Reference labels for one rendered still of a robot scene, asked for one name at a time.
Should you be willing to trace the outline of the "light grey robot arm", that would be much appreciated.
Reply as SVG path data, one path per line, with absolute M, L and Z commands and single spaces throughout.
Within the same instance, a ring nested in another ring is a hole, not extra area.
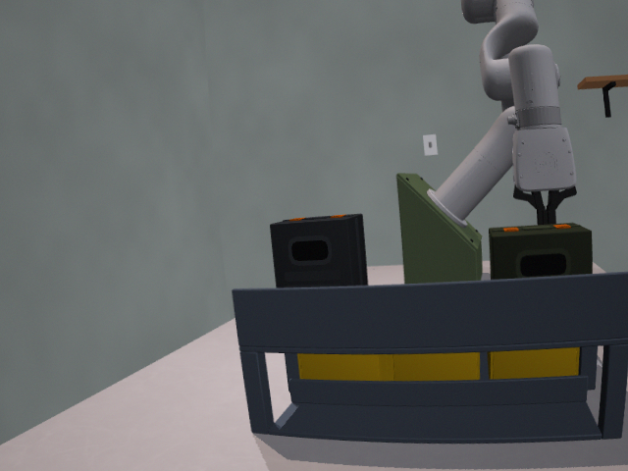
M 490 130 L 440 188 L 427 191 L 454 223 L 466 228 L 464 219 L 513 166 L 514 131 L 561 125 L 561 116 L 560 72 L 552 52 L 545 45 L 527 45 L 539 29 L 534 0 L 461 0 L 461 6 L 470 24 L 496 22 L 481 45 L 480 68 L 486 94 L 502 107 Z

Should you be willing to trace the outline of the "dark grey metal shelf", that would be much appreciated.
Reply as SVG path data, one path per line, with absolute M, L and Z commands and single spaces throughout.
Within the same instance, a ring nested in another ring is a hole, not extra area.
M 252 433 L 405 444 L 622 438 L 628 272 L 232 294 Z M 602 345 L 597 425 L 586 400 Z M 579 375 L 488 380 L 487 352 L 570 347 L 580 347 Z M 261 352 L 285 354 L 291 404 L 275 423 Z M 466 352 L 480 352 L 480 380 L 310 380 L 297 362 L 297 353 Z

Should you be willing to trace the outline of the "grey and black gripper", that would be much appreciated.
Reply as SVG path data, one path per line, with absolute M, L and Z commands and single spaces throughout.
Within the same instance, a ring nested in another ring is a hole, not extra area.
M 538 225 L 556 224 L 557 206 L 564 198 L 577 194 L 568 129 L 562 125 L 518 128 L 513 133 L 512 165 L 513 197 L 528 201 L 537 209 Z M 559 192 L 562 189 L 565 190 Z M 546 209 L 541 191 L 547 190 L 549 200 Z M 534 191 L 531 192 L 534 196 L 523 191 Z

